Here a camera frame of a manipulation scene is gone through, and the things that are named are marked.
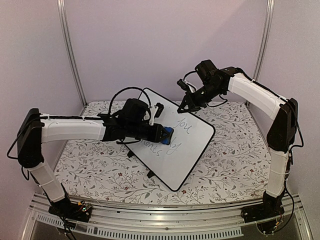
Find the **blue whiteboard eraser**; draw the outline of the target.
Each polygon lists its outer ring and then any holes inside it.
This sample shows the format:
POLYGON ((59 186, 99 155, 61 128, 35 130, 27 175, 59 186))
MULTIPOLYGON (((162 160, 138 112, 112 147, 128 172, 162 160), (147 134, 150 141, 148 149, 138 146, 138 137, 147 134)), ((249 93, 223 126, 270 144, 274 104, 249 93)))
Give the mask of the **blue whiteboard eraser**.
POLYGON ((171 144, 171 139, 174 133, 174 129, 172 127, 164 127, 163 129, 163 135, 162 135, 162 140, 161 143, 164 145, 170 145, 171 144))

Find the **white whiteboard black frame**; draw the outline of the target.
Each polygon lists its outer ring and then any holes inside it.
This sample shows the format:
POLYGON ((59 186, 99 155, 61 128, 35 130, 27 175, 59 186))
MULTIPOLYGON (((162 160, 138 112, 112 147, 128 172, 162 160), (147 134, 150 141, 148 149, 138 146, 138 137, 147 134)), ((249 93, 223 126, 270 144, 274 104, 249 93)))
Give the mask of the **white whiteboard black frame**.
POLYGON ((215 135, 215 127, 193 113, 178 113, 178 104, 150 88, 144 88, 139 100, 164 106, 154 121, 173 128, 170 144, 141 140, 127 148, 171 191, 178 191, 200 160, 215 135))

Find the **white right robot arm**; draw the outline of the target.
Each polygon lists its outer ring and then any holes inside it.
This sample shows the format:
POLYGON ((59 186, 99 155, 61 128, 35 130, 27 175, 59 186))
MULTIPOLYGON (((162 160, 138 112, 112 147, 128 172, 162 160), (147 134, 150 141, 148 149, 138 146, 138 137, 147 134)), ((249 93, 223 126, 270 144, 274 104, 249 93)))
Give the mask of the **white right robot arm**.
POLYGON ((179 114, 197 112, 208 107, 213 98, 231 92, 262 110, 272 120, 266 136, 271 165, 264 196, 279 198, 285 191, 291 148, 298 130, 298 102, 261 85, 239 67, 219 69, 208 59, 201 61, 194 73, 202 81, 199 89, 187 83, 185 78, 177 81, 177 85, 185 92, 177 110, 179 114))

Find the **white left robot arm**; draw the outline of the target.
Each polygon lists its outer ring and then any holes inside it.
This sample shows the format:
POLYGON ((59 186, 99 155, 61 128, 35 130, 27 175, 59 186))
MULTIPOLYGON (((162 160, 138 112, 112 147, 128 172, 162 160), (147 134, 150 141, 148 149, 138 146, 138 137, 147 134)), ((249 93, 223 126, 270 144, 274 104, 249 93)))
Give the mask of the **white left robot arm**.
POLYGON ((155 123, 164 109, 161 103, 155 106, 129 98, 122 109, 115 113, 99 113, 96 116, 53 116, 41 114, 37 108, 29 110, 15 140, 17 161, 28 170, 37 184, 54 203, 63 216, 74 213, 74 205, 53 170, 45 162, 42 144, 68 140, 118 141, 125 144, 145 140, 151 143, 169 145, 173 128, 155 123))

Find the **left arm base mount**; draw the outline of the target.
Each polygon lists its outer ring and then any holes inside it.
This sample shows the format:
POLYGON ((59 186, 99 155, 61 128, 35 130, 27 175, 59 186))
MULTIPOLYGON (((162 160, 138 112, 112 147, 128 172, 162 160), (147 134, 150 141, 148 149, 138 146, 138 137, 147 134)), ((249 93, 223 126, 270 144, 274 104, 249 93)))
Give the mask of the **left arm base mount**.
POLYGON ((88 223, 92 210, 90 203, 85 203, 84 201, 73 203, 69 198, 65 197, 57 202, 51 202, 48 212, 64 219, 88 223))

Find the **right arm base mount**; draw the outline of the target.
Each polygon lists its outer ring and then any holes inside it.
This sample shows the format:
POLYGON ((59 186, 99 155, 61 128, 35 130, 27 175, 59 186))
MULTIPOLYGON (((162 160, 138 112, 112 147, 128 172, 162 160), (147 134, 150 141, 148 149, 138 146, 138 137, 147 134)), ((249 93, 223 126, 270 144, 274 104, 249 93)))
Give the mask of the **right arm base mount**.
POLYGON ((262 199, 262 203, 243 207, 240 216, 245 223, 260 221, 268 218, 273 218, 284 213, 282 199, 269 197, 267 195, 262 199))

